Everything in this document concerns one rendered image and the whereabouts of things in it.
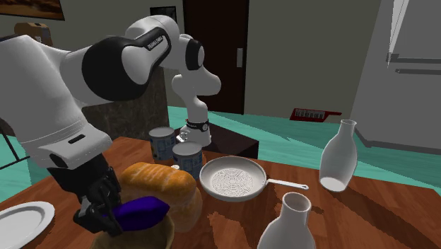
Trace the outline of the purple eggplant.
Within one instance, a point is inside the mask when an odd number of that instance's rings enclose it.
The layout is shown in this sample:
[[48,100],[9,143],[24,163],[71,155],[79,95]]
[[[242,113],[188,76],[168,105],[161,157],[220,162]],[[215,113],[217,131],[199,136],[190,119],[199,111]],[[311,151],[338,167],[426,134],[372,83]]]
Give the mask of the purple eggplant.
[[123,231],[141,231],[160,223],[169,209],[164,201],[147,196],[121,204],[112,212]]

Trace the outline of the white perforated pan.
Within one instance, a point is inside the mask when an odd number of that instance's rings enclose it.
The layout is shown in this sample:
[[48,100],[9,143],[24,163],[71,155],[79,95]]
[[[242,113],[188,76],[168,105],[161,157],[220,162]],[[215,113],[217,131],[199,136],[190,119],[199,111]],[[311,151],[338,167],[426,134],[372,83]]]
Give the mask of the white perforated pan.
[[223,156],[207,162],[199,180],[212,197],[225,202],[245,202],[258,196],[269,184],[308,190],[305,184],[267,178],[266,171],[256,162],[239,156]]

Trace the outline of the dark robot stand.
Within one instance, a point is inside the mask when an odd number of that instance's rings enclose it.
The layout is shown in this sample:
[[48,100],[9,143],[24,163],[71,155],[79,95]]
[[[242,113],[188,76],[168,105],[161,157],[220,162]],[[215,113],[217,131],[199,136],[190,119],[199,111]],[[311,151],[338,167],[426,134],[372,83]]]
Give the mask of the dark robot stand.
[[210,124],[209,128],[211,143],[203,147],[204,151],[258,159],[257,140],[215,124]]

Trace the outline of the grey refrigerator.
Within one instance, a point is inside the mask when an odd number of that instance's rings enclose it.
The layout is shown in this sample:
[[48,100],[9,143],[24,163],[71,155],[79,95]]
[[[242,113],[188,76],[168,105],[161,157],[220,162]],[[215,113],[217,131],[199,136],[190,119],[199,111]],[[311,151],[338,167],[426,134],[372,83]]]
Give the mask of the grey refrigerator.
[[380,0],[351,119],[366,147],[441,155],[441,76],[389,67],[394,0]]

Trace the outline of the golden bread loaf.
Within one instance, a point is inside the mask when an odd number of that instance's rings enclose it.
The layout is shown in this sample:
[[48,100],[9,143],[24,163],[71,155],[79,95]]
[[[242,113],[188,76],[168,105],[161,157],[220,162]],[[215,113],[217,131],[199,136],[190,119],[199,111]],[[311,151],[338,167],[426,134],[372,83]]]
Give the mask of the golden bread loaf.
[[170,206],[168,216],[178,233],[190,231],[201,215],[202,198],[195,179],[183,170],[135,163],[119,176],[122,202],[154,196]]

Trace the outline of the red keytar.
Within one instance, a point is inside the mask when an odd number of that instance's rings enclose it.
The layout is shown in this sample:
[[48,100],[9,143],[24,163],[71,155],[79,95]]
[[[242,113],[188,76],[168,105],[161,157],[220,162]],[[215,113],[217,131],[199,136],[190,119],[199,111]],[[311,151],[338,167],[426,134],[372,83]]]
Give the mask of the red keytar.
[[341,112],[295,108],[290,120],[303,122],[324,122],[328,116],[341,116]]

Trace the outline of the blue and white can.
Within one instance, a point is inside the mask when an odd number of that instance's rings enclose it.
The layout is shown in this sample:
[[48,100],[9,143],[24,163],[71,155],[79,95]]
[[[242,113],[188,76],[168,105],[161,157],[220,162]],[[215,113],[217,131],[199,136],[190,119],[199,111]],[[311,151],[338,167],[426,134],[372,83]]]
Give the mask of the blue and white can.
[[173,157],[175,131],[171,127],[157,127],[149,133],[152,156],[155,160],[166,161]]
[[200,144],[186,141],[174,145],[172,148],[174,164],[180,170],[189,173],[195,180],[199,179],[201,168],[203,167],[203,155]]

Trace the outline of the wooden table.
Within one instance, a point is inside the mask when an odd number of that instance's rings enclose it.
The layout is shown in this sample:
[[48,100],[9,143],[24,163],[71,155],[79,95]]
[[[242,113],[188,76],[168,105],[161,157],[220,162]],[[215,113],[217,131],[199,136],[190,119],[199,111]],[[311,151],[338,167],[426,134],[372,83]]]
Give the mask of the wooden table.
[[[133,163],[152,163],[150,143],[120,137],[104,153],[120,173]],[[441,196],[436,191],[352,177],[343,192],[330,192],[319,171],[252,159],[270,178],[302,183],[309,190],[268,184],[247,202],[222,202],[197,183],[203,199],[201,216],[188,233],[176,233],[172,249],[256,249],[261,234],[281,210],[282,197],[295,191],[312,203],[308,226],[317,249],[441,249]],[[77,197],[52,177],[0,202],[0,210],[31,201],[54,205],[51,224],[24,249],[89,249],[98,235],[73,222]]]

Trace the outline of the large framed wall picture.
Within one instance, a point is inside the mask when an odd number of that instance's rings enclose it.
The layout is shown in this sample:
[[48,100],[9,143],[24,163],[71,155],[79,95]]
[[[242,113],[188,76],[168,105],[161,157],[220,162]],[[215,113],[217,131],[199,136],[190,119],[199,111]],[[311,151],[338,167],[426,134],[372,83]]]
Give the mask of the large framed wall picture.
[[0,14],[64,20],[60,0],[0,0]]

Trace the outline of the white narrow-neck vase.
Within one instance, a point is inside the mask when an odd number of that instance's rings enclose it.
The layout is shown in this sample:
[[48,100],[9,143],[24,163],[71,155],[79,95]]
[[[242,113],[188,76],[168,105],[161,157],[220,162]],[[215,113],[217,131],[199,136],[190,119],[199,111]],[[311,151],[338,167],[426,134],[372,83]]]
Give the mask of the white narrow-neck vase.
[[356,170],[358,152],[353,139],[356,124],[353,120],[341,120],[337,134],[322,152],[319,182],[329,191],[344,191]]

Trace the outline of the dark brown door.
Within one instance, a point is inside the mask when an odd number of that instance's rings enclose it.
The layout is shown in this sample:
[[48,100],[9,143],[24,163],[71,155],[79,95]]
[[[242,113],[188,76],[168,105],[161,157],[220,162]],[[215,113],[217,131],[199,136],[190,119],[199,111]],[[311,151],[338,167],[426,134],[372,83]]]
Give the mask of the dark brown door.
[[249,0],[182,0],[184,32],[204,46],[204,66],[221,80],[218,94],[201,96],[210,111],[243,114]]

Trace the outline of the white wide-neck vase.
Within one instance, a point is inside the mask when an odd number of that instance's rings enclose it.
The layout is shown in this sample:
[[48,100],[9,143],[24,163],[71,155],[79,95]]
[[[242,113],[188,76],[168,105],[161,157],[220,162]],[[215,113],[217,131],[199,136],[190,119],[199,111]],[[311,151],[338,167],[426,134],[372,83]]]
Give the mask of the white wide-neck vase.
[[298,192],[288,192],[282,199],[280,215],[268,224],[257,249],[316,249],[307,222],[311,201]]

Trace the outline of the small dark wall picture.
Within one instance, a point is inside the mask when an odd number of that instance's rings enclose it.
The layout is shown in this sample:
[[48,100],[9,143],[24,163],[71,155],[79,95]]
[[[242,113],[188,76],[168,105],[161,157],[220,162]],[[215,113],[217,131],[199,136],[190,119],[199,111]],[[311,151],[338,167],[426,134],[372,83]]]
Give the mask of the small dark wall picture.
[[157,6],[150,7],[150,14],[152,16],[167,16],[177,22],[177,10],[175,6]]

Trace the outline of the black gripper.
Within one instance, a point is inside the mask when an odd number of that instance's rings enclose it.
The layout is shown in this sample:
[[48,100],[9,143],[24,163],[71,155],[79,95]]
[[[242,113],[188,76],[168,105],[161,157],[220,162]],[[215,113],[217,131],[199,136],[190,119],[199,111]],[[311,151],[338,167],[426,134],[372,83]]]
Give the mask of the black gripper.
[[[121,204],[121,187],[105,157],[98,154],[75,169],[68,169],[59,156],[50,154],[49,157],[54,159],[57,168],[47,170],[63,190],[74,193],[79,202],[86,196],[90,202],[99,204],[79,209],[73,221],[91,233],[103,231],[112,237],[122,234],[123,229],[112,211]],[[90,191],[98,193],[100,200],[90,198]]]

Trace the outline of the brown bowl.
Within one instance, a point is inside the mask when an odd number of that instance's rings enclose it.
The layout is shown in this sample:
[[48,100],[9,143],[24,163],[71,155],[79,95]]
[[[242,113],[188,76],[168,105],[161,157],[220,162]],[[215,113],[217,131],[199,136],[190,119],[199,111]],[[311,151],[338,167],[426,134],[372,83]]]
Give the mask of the brown bowl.
[[160,223],[142,231],[124,232],[115,237],[102,233],[89,249],[171,249],[174,237],[175,225],[166,215]]

